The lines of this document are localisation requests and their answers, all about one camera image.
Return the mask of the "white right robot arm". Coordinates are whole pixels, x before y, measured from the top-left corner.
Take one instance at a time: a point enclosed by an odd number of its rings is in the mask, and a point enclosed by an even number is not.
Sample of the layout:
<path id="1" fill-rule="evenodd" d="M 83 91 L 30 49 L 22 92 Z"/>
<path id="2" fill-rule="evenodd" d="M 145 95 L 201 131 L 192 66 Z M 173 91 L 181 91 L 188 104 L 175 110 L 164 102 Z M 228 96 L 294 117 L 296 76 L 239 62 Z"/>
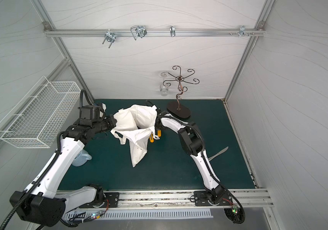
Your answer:
<path id="1" fill-rule="evenodd" d="M 184 122 L 167 111 L 156 108 L 155 130 L 169 129 L 178 134 L 183 151 L 195 162 L 206 191 L 208 202 L 218 205 L 225 194 L 225 189 L 216 177 L 205 151 L 205 142 L 196 123 Z"/>

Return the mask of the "white printed canvas tote bag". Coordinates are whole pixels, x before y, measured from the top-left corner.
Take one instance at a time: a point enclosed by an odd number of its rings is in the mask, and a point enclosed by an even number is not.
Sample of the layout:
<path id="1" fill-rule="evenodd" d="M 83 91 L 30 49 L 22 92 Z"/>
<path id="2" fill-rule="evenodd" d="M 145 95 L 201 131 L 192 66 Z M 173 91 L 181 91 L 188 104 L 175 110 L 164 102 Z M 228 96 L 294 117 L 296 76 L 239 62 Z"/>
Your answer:
<path id="1" fill-rule="evenodd" d="M 121 109 L 113 115 L 117 120 L 116 127 L 111 134 L 120 141 L 121 145 L 129 142 L 131 164 L 135 167 L 148 152 L 149 137 L 153 134 L 154 140 L 160 139 L 155 130 L 157 112 L 156 106 L 134 104 L 129 108 Z"/>

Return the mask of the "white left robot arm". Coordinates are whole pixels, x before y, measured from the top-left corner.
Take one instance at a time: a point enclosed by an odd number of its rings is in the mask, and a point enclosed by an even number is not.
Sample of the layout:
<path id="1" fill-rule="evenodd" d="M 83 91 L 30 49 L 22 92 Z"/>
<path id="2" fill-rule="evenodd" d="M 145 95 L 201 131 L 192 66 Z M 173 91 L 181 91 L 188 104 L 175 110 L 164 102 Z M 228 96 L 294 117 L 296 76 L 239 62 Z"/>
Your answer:
<path id="1" fill-rule="evenodd" d="M 2 222 L 4 230 L 14 215 L 23 221 L 52 227 L 75 208 L 92 203 L 107 203 L 103 188 L 89 184 L 78 190 L 58 196 L 61 180 L 81 153 L 85 145 L 98 133 L 110 131 L 116 126 L 112 115 L 105 113 L 103 103 L 81 105 L 79 119 L 57 135 L 57 149 L 38 176 L 24 191 L 15 191 L 10 197 L 12 209 Z"/>

